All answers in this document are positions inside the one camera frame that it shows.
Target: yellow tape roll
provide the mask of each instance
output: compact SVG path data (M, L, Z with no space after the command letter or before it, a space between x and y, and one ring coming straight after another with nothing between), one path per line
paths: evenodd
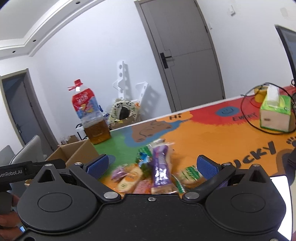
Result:
M255 101L258 103L262 103L265 99L265 96L267 94L267 86L261 87L261 89L255 88Z

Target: large plastic bottle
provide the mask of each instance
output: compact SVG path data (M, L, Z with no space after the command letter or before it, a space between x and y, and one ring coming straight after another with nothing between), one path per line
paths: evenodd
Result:
M69 90L75 90L75 94L72 96L72 104L81 119L87 137L92 144L108 140L111 137L110 130L100 111L94 93L80 80L75 80L74 84L74 86L69 87Z

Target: blue gripper pad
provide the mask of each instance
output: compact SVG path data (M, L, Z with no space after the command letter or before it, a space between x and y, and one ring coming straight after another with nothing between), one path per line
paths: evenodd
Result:
M198 171L208 180L222 170L220 164L215 163L204 155L199 155L196 161Z
M106 154L100 155L91 162L84 164L83 170L95 179L99 179L109 167L109 158Z

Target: pile of snacks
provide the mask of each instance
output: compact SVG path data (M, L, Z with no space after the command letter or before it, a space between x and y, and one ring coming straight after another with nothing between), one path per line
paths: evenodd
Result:
M195 166L179 173L172 173L170 156L172 143L157 139L140 148L134 164L118 166L111 176L117 182L116 191L121 195L134 194L183 194L201 182Z

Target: red label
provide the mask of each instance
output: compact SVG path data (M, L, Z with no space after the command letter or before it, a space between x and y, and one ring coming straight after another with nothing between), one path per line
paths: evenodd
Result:
M80 108L82 108L83 111L88 112L88 108L91 108L88 106L91 97L94 97L94 93L90 89L86 89L76 95L73 95L72 104L75 111L78 111Z

